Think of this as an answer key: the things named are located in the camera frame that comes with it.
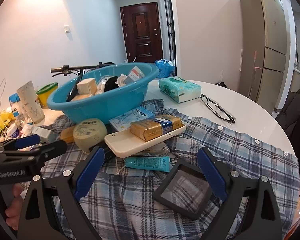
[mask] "plaid shirt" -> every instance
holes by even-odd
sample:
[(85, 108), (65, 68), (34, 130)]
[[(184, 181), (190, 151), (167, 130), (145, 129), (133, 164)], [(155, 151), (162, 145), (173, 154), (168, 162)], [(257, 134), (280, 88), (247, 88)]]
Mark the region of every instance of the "plaid shirt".
[[(282, 236), (289, 230), (296, 210), (299, 195), (298, 160), (295, 156), (269, 144), (255, 143), (255, 138), (227, 128), (218, 130), (218, 124), (202, 117), (193, 117), (179, 113), (176, 109), (165, 109), (163, 100), (149, 100), (143, 103), (144, 108), (155, 115), (172, 114), (182, 118), (187, 125), (186, 131), (166, 140), (170, 148), (171, 164), (179, 158), (198, 166), (197, 152), (206, 146), (211, 153), (224, 163), (237, 170), (243, 176), (258, 179), (261, 175), (269, 178), (279, 206), (282, 220)], [(66, 116), (60, 116), (48, 127), (61, 133), (73, 126)], [(59, 176), (64, 170), (73, 170), (86, 155), (74, 144), (68, 144), (67, 152), (46, 163), (42, 176), (50, 178)], [(166, 173), (124, 168), (116, 174), (115, 159), (105, 162), (99, 171), (88, 195), (80, 200), (92, 225), (104, 240), (114, 239), (193, 239), (198, 240), (213, 220), (220, 200), (210, 198), (200, 219), (191, 220), (153, 200), (152, 194), (163, 181)], [(183, 185), (187, 190), (195, 187)], [(66, 222), (58, 198), (54, 199), (61, 225), (67, 236), (73, 237)], [(247, 198), (242, 199), (241, 206), (228, 233), (235, 235), (242, 220)]]

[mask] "blue gripper pad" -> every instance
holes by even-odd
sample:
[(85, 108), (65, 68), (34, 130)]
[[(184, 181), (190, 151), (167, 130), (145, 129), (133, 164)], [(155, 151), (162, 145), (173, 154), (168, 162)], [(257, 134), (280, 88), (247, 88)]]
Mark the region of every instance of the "blue gripper pad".
[(102, 148), (97, 147), (91, 151), (93, 157), (89, 160), (88, 164), (77, 179), (76, 191), (74, 197), (79, 201), (82, 197), (85, 197), (93, 184), (98, 172), (105, 160), (105, 152)]
[(23, 148), (26, 148), (26, 147), (29, 147), (31, 145), (35, 145), (38, 143), (40, 143), (40, 136), (37, 134), (34, 134), (34, 135), (30, 135), (27, 137), (17, 139), (14, 146), (17, 149), (23, 149)]
[(226, 182), (219, 173), (215, 164), (210, 160), (205, 151), (201, 148), (197, 154), (198, 165), (209, 183), (214, 195), (223, 202), (227, 198)]

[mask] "blue tube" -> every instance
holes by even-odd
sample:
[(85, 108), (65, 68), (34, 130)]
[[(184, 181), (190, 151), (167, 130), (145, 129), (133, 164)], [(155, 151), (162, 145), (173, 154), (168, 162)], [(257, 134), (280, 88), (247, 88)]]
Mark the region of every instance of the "blue tube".
[(151, 171), (170, 171), (170, 157), (128, 157), (125, 158), (127, 168), (151, 170)]

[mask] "black square frame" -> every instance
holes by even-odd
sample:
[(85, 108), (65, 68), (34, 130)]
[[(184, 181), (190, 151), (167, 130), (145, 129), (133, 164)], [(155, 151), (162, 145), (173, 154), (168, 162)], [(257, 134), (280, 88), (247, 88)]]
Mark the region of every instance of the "black square frame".
[(195, 167), (184, 160), (178, 160), (177, 163), (173, 166), (172, 170), (169, 172), (167, 177), (164, 179), (164, 181), (160, 184), (160, 186), (157, 188), (157, 190), (153, 193), (153, 198), (161, 203), (162, 205), (165, 205), (172, 210), (192, 219), (197, 220), (200, 218), (201, 214), (203, 213), (211, 195), (212, 195), (212, 189), (209, 186), (201, 203), (199, 204), (199, 207), (195, 213), (190, 212), (189, 210), (186, 210), (184, 208), (181, 208), (177, 206), (176, 204), (170, 202), (169, 200), (163, 198), (161, 194), (164, 192), (164, 190), (168, 187), (174, 176), (177, 174), (178, 170), (182, 170), (188, 174), (191, 174), (199, 179), (206, 180), (205, 176), (203, 175), (200, 168)]

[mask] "white cup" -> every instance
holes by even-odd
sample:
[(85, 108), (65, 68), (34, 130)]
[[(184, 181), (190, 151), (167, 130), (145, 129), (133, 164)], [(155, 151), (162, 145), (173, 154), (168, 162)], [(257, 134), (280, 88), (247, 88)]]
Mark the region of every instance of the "white cup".
[(17, 90), (21, 103), (25, 106), (27, 114), (34, 123), (39, 123), (44, 119), (44, 113), (39, 103), (37, 93), (34, 90), (32, 81), (23, 85)]

